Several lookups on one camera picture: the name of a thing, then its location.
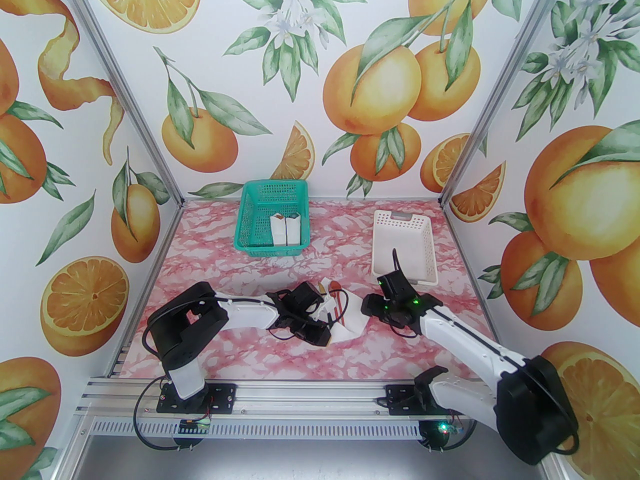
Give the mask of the white paper napkin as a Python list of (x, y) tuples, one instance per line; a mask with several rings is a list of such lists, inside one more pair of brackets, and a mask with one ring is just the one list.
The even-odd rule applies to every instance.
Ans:
[[(320, 292), (329, 292), (329, 283), (330, 280), (328, 278), (323, 278), (318, 283), (318, 286), (322, 286)], [(336, 345), (359, 338), (363, 334), (368, 320), (370, 320), (370, 317), (361, 312), (362, 298), (350, 291), (347, 291), (347, 294), (349, 295), (348, 309), (343, 316), (343, 322), (336, 322), (331, 327), (329, 345)], [(312, 317), (318, 322), (327, 323), (329, 322), (329, 317), (334, 317), (334, 308), (335, 304), (320, 304)]]

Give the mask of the white plastic perforated basket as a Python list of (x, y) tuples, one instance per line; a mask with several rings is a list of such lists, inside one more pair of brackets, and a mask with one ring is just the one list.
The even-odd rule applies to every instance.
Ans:
[(373, 277), (396, 270), (394, 256), (411, 285), (438, 286), (434, 233), (427, 215), (375, 210), (371, 254)]

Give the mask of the green plastic mesh basket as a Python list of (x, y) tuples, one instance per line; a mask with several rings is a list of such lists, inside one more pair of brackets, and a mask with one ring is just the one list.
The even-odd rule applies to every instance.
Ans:
[[(275, 244), (271, 217), (296, 221), (297, 243)], [(245, 183), (238, 208), (234, 247), (252, 258), (295, 257), (310, 245), (309, 192), (305, 180), (263, 179)]]

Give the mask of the black round device with light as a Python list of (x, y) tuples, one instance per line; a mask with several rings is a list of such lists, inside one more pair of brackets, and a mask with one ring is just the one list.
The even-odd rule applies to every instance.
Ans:
[(429, 451), (444, 452), (450, 440), (450, 424), (439, 420), (418, 422), (418, 442)]

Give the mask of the aluminium side beam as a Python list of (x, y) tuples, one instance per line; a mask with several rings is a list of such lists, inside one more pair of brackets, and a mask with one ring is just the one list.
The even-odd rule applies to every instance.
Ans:
[(125, 338), (110, 354), (97, 352), (103, 362), (98, 370), (83, 375), (68, 390), (64, 387), (61, 413), (54, 427), (57, 449), (49, 480), (72, 480), (82, 464), (96, 420), (131, 421), (141, 381), (121, 378), (122, 366), (131, 348)]

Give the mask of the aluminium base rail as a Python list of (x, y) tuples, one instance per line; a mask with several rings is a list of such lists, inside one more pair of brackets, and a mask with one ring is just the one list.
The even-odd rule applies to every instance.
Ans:
[[(142, 415), (157, 416), (160, 385), (148, 391), (147, 378), (93, 377), (87, 382), (75, 413), (131, 416), (141, 398)], [(389, 419), (377, 404), (386, 381), (233, 380), (236, 395), (230, 414), (235, 419)]]

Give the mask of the aluminium frame post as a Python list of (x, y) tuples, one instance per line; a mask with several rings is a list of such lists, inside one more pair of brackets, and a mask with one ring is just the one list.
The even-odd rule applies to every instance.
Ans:
[(134, 93), (131, 91), (119, 62), (114, 55), (110, 42), (91, 9), (88, 0), (69, 0), (71, 9), (78, 15), (78, 20), (87, 30), (93, 44), (94, 52), (99, 57), (109, 81), (118, 96), (126, 114), (137, 132), (138, 138), (144, 144), (146, 152), (158, 170), (158, 175), (165, 183), (169, 196), (181, 209), (185, 205), (185, 198), (178, 183), (169, 169), (163, 154), (153, 137), (149, 124), (144, 117)]
[(487, 156), (489, 131), (492, 121), (503, 105), (503, 101), (510, 87), (521, 70), (532, 41), (535, 40), (538, 34), (541, 22), (547, 17), (547, 14), (550, 13), (554, 2), (555, 0), (533, 0), (522, 25), (519, 27), (518, 34), (514, 37), (512, 48), (506, 57), (505, 64), (503, 64), (486, 103), (470, 132), (466, 146), (462, 149), (461, 156), (455, 163), (442, 195), (438, 198), (441, 210), (448, 208), (455, 190), (475, 156), (478, 153), (482, 153), (484, 157)]

